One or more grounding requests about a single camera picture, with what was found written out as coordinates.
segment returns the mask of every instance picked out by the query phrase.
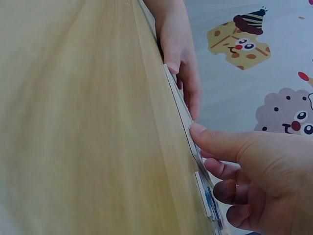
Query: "wrist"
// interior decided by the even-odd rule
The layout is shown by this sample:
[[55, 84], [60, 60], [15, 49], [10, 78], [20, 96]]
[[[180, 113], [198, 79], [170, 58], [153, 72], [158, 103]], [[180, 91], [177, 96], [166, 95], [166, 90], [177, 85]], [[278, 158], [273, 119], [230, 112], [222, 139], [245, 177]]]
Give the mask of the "wrist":
[[146, 0], [146, 4], [156, 21], [162, 20], [167, 15], [175, 12], [184, 14], [186, 12], [183, 0], [159, 0], [158, 3], [150, 3]]

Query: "cartoon pattern mat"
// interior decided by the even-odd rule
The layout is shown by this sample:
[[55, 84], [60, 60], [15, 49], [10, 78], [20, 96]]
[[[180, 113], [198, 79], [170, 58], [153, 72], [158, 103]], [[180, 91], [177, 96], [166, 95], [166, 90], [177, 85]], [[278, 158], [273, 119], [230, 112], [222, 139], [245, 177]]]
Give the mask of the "cartoon pattern mat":
[[313, 138], [313, 1], [185, 3], [202, 80], [198, 122]]

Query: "stack of cards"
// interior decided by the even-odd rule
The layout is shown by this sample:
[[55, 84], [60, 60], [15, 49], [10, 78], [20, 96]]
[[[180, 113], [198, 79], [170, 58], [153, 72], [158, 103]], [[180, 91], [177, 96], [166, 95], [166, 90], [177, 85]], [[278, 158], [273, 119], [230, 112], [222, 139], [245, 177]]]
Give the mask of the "stack of cards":
[[164, 65], [164, 70], [167, 75], [167, 79], [170, 84], [170, 87], [172, 89], [172, 93], [175, 98], [177, 108], [179, 110], [181, 122], [184, 126], [192, 155], [197, 161], [199, 168], [200, 168], [200, 171], [195, 172], [195, 176], [198, 182], [198, 186], [199, 186], [199, 190], [202, 196], [202, 201], [204, 204], [206, 214], [208, 218], [211, 219], [212, 221], [215, 234], [227, 235], [228, 230], [226, 229], [224, 221], [223, 221], [223, 216], [219, 207], [219, 202], [215, 200], [213, 196], [212, 190], [213, 190], [214, 185], [212, 181], [210, 180], [209, 173], [204, 167], [203, 159], [200, 154], [200, 149], [198, 146], [195, 145], [190, 135], [190, 126], [193, 123], [191, 115], [188, 111], [188, 108], [186, 107], [185, 102], [183, 101], [183, 98], [179, 89], [177, 88], [175, 76], [171, 75], [167, 65]]
[[195, 176], [198, 182], [199, 190], [202, 196], [202, 201], [204, 204], [207, 217], [209, 217], [212, 220], [215, 234], [216, 235], [227, 234], [219, 202], [215, 200], [212, 188], [209, 186], [209, 183], [207, 182], [202, 172], [200, 171], [195, 172]]
[[182, 98], [182, 95], [181, 95], [181, 93], [180, 93], [180, 91], [176, 85], [176, 78], [175, 78], [175, 76], [173, 76], [170, 73], [167, 65], [164, 65], [164, 70], [165, 70], [168, 82], [170, 84], [170, 87], [172, 89], [173, 96], [175, 98], [175, 102], [176, 102], [176, 105], [177, 105], [177, 108], [179, 111], [180, 119], [181, 119], [181, 122], [183, 124], [184, 129], [185, 129], [186, 137], [187, 137], [188, 142], [189, 142], [191, 153], [192, 153], [193, 157], [195, 158], [195, 160], [197, 161], [201, 171], [203, 172], [203, 174], [204, 174], [205, 178], [207, 179], [207, 181], [209, 182], [210, 186], [213, 187], [213, 183], [210, 180], [210, 176], [204, 167], [204, 163], [203, 163], [203, 160], [202, 160], [202, 157], [200, 154], [200, 149], [198, 146], [195, 145], [195, 143], [193, 142], [193, 140], [191, 138], [190, 126], [192, 125], [193, 120], [192, 120], [191, 115], [189, 113], [189, 110], [188, 110], [188, 108], [187, 108], [187, 106], [186, 106], [186, 104]]

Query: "cartoon eye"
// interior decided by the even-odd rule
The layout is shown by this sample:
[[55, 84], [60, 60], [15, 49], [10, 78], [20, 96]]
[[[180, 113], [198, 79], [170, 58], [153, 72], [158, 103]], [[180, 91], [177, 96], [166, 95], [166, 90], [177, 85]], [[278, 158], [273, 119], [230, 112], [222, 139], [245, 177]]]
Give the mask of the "cartoon eye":
[[313, 137], [313, 124], [307, 123], [301, 128], [301, 134], [303, 136], [311, 136]]
[[304, 122], [307, 118], [308, 118], [308, 113], [306, 111], [299, 111], [294, 116], [294, 120], [300, 123]]
[[254, 50], [254, 49], [255, 49], [255, 44], [253, 44], [253, 43], [248, 43], [243, 48], [243, 50], [245, 50], [245, 51], [250, 51], [250, 50]]
[[249, 42], [249, 39], [241, 38], [241, 39], [237, 40], [236, 45], [242, 45], [242, 44], [245, 44], [247, 42]]

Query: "light wood panel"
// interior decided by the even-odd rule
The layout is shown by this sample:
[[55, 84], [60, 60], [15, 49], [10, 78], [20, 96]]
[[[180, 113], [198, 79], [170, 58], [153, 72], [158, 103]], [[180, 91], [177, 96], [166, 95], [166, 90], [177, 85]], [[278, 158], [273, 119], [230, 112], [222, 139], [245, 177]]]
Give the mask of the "light wood panel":
[[0, 233], [207, 235], [137, 0], [0, 1]]

